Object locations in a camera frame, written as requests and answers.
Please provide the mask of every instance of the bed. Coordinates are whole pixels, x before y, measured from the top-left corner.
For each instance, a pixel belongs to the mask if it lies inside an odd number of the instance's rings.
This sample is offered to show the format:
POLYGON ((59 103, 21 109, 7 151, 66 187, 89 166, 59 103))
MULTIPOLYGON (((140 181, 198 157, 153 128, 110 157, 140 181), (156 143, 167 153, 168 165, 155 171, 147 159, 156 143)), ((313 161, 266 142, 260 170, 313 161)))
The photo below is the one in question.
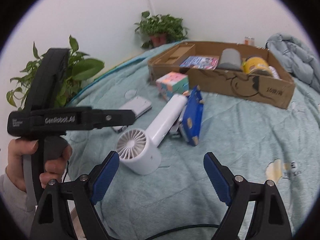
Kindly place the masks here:
MULTIPOLYGON (((127 91, 152 102, 152 109, 132 127, 146 129, 166 102, 149 84, 147 61, 171 45, 147 51, 107 72, 81 91, 70 106, 117 109, 127 91)), ((192 224, 219 224, 227 210, 219 201, 203 168, 213 152, 222 165, 248 181, 276 182, 294 233, 308 215, 320 179, 320 95, 295 79, 287 110, 215 93, 202 93, 205 104, 200 142, 196 147, 167 136, 159 146, 160 167, 140 176, 120 167, 96 205, 108 233, 121 240, 142 240, 159 232, 192 224)), ((73 131, 66 135, 73 148, 69 176, 76 179, 101 163, 119 134, 111 128, 73 131)), ((239 232, 245 238, 254 203, 239 232)), ((195 228, 161 239, 211 239, 214 228, 195 228)))

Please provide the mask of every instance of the metal screw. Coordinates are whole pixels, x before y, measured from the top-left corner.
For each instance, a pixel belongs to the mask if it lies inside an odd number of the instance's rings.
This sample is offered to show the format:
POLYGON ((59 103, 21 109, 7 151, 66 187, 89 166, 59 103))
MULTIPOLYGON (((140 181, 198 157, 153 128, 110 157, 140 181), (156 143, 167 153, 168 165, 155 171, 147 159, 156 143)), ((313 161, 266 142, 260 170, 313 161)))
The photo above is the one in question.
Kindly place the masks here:
POLYGON ((87 174, 82 174, 82 175, 80 176, 80 180, 81 180, 81 181, 86 181, 88 178, 89 178, 89 177, 88 177, 87 174))
POLYGON ((242 182, 243 181, 243 177, 240 175, 235 176, 235 180, 238 182, 242 182))
POLYGON ((48 184, 52 186, 52 185, 56 184, 56 180, 55 179, 50 179, 48 184))
POLYGON ((274 183, 272 180, 268 180, 268 181, 267 181, 267 184, 268 184, 270 187, 272 187, 272 186, 275 185, 275 183, 274 183))

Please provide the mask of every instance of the colorful cube box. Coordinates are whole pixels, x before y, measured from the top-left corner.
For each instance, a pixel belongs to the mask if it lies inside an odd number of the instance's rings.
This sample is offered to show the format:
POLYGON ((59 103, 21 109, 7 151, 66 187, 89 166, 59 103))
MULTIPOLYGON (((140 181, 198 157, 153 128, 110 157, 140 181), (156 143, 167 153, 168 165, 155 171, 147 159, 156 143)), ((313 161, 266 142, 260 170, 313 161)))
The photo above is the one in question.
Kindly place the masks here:
POLYGON ((174 94, 183 94, 189 90, 188 76, 176 72, 170 72, 157 79, 156 85, 166 101, 169 101, 174 94))

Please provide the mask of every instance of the fan grille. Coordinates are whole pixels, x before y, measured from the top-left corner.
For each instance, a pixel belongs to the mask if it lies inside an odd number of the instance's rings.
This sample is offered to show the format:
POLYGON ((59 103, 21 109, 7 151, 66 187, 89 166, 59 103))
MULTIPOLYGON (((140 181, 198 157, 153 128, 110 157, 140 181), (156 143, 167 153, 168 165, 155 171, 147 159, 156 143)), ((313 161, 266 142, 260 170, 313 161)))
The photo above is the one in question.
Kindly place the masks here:
POLYGON ((143 151, 146 141, 147 138, 143 131, 129 130, 120 136, 116 144, 116 152, 120 159, 132 159, 143 151))

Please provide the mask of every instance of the black cable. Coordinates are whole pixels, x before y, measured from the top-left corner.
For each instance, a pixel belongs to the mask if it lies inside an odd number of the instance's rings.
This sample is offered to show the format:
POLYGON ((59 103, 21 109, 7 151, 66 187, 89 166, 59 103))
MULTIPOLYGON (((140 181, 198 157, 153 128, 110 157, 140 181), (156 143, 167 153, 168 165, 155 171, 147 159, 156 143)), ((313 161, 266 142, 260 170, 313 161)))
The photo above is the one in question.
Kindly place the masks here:
POLYGON ((172 232, 176 232, 176 231, 180 231, 180 230, 184 230, 184 229, 189 229, 189 228, 218 228, 218 227, 219 227, 219 225, 215 225, 215 224, 197 224, 197 225, 178 227, 178 228, 173 228, 173 229, 163 231, 163 232, 158 233, 154 236, 148 237, 145 240, 153 240, 153 239, 156 239, 160 236, 164 236, 164 235, 172 233, 172 232))
POLYGON ((64 180, 66 179, 66 176, 67 176, 68 172, 69 172, 69 161, 67 161, 67 171, 66 171, 66 174, 64 174, 62 182, 64 182, 64 180))

